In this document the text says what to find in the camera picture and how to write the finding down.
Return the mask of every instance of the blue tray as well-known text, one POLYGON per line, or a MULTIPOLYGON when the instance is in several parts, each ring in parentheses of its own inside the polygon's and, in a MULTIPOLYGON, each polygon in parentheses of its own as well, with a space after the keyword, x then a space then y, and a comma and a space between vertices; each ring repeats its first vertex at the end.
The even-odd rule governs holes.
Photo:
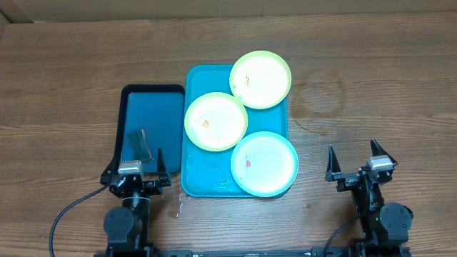
MULTIPOLYGON (((198 97, 211 92, 231 94, 230 70, 233 65, 198 65, 187 74, 184 113, 198 97)), ((287 100, 269 109, 246 107, 248 130, 246 135, 270 131, 288 139, 287 100)), ((194 145, 183 130, 181 186, 195 197, 255 197, 241 189, 233 179, 230 158, 233 148, 210 152, 194 145)))

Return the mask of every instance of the food residue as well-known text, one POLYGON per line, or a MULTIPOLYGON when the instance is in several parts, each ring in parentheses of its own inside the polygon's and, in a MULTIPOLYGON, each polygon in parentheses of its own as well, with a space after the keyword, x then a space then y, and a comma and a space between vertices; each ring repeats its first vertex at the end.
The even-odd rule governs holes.
POLYGON ((248 160, 248 156, 245 157, 245 160, 246 160, 246 167, 247 168, 251 167, 251 161, 248 160))
POLYGON ((249 86, 249 81, 250 81, 249 74, 246 74, 246 86, 249 86))

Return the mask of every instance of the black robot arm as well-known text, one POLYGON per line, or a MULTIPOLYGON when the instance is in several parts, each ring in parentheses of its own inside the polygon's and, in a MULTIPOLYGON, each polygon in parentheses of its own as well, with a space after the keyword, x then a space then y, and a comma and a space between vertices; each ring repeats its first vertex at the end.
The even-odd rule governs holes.
POLYGON ((380 185, 392 180, 397 161, 375 139, 371 140, 371 150, 373 156, 365 166, 355 172, 342 173, 333 147, 329 146, 326 171, 326 180, 336 181, 338 192, 351 191, 364 238, 353 239, 346 247, 315 247, 303 251, 159 251, 148 241, 148 225, 149 196, 162 194, 162 187, 171 185, 161 150, 159 180, 156 181, 144 181, 140 161, 111 163, 102 174, 101 182, 109 184, 110 192, 123 199, 122 207, 106 214, 104 230, 108 247, 104 254, 94 257, 411 257, 409 248, 401 244, 408 240, 413 213, 399 203, 385 204, 379 190, 380 185))
POLYGON ((410 256, 408 241, 413 212, 399 203, 384 203, 379 186, 392 180, 397 161, 371 139, 373 156, 356 172, 341 173, 333 147, 328 148, 326 180, 338 192, 351 191, 365 238, 350 242, 350 256, 410 256))

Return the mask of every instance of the cable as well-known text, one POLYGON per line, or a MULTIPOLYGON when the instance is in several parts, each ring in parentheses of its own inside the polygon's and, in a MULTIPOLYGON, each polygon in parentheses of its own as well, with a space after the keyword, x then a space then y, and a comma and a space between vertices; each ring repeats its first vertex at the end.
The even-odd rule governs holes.
POLYGON ((327 249, 328 247, 330 246, 330 243, 331 241, 333 240, 333 238, 338 235, 338 233, 340 233, 343 229, 345 229, 347 226, 351 225, 352 223, 354 223, 355 221, 357 221, 357 219, 360 218, 360 215, 357 215, 357 217, 351 219, 350 221, 344 223, 341 227, 339 227, 335 232, 333 232, 333 234, 330 236, 330 238, 327 240, 327 243, 326 245, 323 247, 323 257, 327 257, 327 249))
POLYGON ((74 201, 72 204, 67 206, 63 211, 61 211, 59 213, 59 215, 57 216, 56 220, 54 221, 54 224, 52 224, 51 233, 49 234, 49 253, 51 254, 51 257, 55 257, 55 255, 54 255, 54 247, 52 246, 52 240, 54 238, 54 231, 56 230, 56 226, 57 226, 57 223, 59 222, 60 218, 62 218, 62 216, 69 209, 73 208, 73 206, 75 206, 78 203, 81 203, 82 201, 84 201, 84 200, 86 200, 88 198, 91 198, 92 196, 95 196, 96 194, 98 194, 98 193, 102 192, 103 190, 105 190, 108 186, 109 186, 109 184, 106 184, 104 187, 100 188, 99 190, 94 191, 94 192, 88 194, 87 196, 84 196, 83 198, 80 198, 79 200, 74 201))

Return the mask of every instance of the water stain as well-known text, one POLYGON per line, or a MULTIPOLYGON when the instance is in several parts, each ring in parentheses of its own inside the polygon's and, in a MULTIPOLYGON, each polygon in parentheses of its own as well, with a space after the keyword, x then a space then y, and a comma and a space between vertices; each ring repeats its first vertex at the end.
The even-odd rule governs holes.
POLYGON ((191 199, 191 196, 188 195, 186 192, 184 192, 182 187, 179 186, 178 201, 176 202, 176 212, 175 212, 176 215, 172 216, 173 218, 179 218, 179 216, 183 213, 184 203, 186 203, 190 199, 191 199))
POLYGON ((291 115, 303 130, 322 136, 332 129, 337 121, 326 121, 341 116, 346 107, 346 89, 336 73, 312 72, 303 83, 291 90, 291 115))

